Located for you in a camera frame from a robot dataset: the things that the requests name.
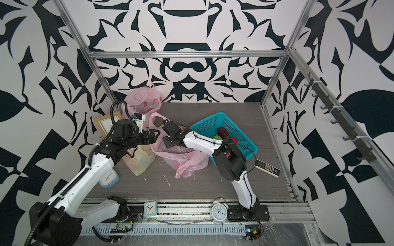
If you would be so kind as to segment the dark maroon fruit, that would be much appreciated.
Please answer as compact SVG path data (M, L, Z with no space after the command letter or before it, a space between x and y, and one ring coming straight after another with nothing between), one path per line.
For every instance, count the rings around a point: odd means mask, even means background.
M229 137L229 133L224 127L220 127L217 129L217 136L219 136L221 139L226 139Z

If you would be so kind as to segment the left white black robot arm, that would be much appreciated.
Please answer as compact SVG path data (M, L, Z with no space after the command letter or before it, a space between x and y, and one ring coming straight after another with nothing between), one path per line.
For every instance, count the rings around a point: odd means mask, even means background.
M87 165L47 202L37 202L29 211L31 231L25 245L37 240L50 246L71 246L80 234L108 219L124 220L127 201L118 196L91 208L83 215L77 210L95 185L128 153L139 145L157 141L159 130L143 129L141 120L119 120L90 152Z

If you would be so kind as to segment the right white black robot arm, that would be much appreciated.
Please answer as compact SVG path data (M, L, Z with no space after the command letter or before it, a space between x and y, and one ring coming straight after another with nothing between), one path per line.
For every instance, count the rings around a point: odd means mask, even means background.
M198 134L192 129L181 128L175 122L164 120L165 146L183 146L205 153L213 158L219 173L230 181L238 196L240 206L248 216L257 214L260 201L254 194L247 177L247 159L238 145L230 138L217 140Z

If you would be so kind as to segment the teal plastic basket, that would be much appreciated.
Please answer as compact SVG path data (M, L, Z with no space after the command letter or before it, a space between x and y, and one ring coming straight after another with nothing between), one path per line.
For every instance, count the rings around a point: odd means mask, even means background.
M223 112L202 119L193 124L191 128L196 133L209 138L217 136L217 129L224 128L229 133L229 137L234 137L238 141L239 148L247 160L258 153L256 144Z

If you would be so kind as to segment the small pink plastic bag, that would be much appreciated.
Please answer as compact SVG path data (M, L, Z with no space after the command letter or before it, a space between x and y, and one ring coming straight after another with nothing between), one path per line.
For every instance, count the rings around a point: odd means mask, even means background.
M207 168L209 157L201 151L178 146L170 149L166 148L163 138L167 135L161 127L155 125L156 120L163 121L167 118L159 113L153 113L149 117L149 129L160 130L161 132L157 141L151 145L151 149L156 156L161 157L166 164L175 170L175 178L191 177L196 171Z

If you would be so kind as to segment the round red apple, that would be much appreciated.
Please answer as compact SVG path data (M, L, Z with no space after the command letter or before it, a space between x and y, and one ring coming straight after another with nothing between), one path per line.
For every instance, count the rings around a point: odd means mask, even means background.
M238 144L238 140L235 137L230 138L235 144Z

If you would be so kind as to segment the large pink plastic bag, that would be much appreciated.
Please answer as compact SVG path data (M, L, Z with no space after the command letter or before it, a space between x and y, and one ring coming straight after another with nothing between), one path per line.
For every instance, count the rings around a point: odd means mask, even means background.
M149 118L153 113L160 110L163 97L153 85L140 87L130 92L124 99L127 104L127 112L130 116L135 113L145 115L144 128L148 127Z

